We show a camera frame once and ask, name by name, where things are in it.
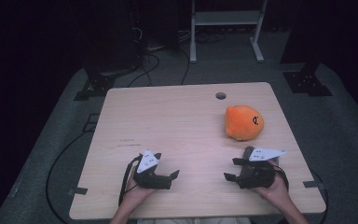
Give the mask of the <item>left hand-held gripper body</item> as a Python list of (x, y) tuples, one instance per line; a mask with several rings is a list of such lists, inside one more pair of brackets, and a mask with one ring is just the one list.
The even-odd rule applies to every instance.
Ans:
[(170, 189), (172, 180), (169, 176), (157, 175), (155, 173), (158, 167), (158, 162), (154, 153), (146, 149), (145, 153), (141, 155), (141, 159), (136, 166), (136, 171), (133, 175), (134, 181), (145, 189)]

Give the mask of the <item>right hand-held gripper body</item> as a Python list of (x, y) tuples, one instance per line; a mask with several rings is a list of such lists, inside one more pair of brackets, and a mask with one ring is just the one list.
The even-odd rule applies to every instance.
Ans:
[(284, 154), (285, 151), (281, 149), (246, 147), (242, 155), (242, 159), (246, 163), (241, 165), (240, 175), (237, 176), (237, 184), (241, 189), (270, 187), (274, 181), (274, 168), (269, 161), (276, 163), (278, 173), (282, 176), (284, 182), (286, 182), (285, 171), (278, 166), (279, 158)]

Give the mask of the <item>orange plush toy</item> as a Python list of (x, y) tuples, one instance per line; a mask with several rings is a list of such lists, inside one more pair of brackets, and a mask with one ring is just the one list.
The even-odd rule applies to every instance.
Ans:
[(228, 106), (225, 114), (226, 134), (237, 141), (255, 139), (264, 129), (264, 119), (248, 105)]

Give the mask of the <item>person's right hand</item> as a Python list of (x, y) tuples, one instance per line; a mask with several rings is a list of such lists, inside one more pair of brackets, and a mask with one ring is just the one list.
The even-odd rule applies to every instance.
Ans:
[(288, 189), (282, 179), (282, 176), (278, 173), (278, 168), (274, 161), (269, 161), (274, 168), (274, 181), (270, 187), (264, 188), (259, 187), (253, 189), (254, 192), (258, 193), (264, 200), (268, 201), (276, 208), (285, 205), (289, 202), (290, 197)]

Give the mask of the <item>person's left hand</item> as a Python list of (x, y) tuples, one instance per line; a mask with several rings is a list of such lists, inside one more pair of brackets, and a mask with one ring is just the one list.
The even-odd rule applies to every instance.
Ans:
[(136, 171), (136, 168), (131, 169), (131, 175), (127, 182), (127, 187), (123, 196), (121, 207), (128, 209), (135, 209), (140, 206), (146, 198), (155, 192), (154, 189), (145, 189), (140, 187), (134, 180), (133, 175)]

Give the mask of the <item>grey tape strip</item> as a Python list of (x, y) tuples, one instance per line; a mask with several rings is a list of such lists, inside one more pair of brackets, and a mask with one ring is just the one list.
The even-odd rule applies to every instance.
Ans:
[(304, 181), (303, 185), (306, 189), (309, 188), (325, 189), (324, 183), (318, 181)]
[(76, 188), (69, 189), (67, 194), (70, 196), (75, 196), (76, 194), (86, 195), (87, 192), (88, 192), (88, 190), (85, 188), (76, 187)]

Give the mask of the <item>black stand base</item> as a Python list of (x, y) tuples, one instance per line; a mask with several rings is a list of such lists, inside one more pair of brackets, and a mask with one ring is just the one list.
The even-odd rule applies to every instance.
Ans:
[(83, 88), (76, 93), (75, 101), (86, 101), (90, 97), (104, 97), (114, 87), (116, 78), (112, 76), (88, 77)]
[(308, 96), (331, 96), (331, 91), (314, 74), (304, 72), (284, 72), (283, 76), (293, 93), (306, 93)]

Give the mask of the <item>white metal stand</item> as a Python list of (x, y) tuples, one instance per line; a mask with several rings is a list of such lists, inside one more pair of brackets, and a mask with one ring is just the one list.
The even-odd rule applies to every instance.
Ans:
[(264, 21), (268, 0), (262, 0), (259, 10), (242, 11), (211, 11), (202, 12), (196, 10), (196, 0), (192, 0), (189, 61), (197, 62), (196, 28), (199, 26), (229, 26), (229, 25), (254, 25), (255, 33), (250, 37), (250, 43), (259, 63), (265, 61), (258, 45), (262, 24)]

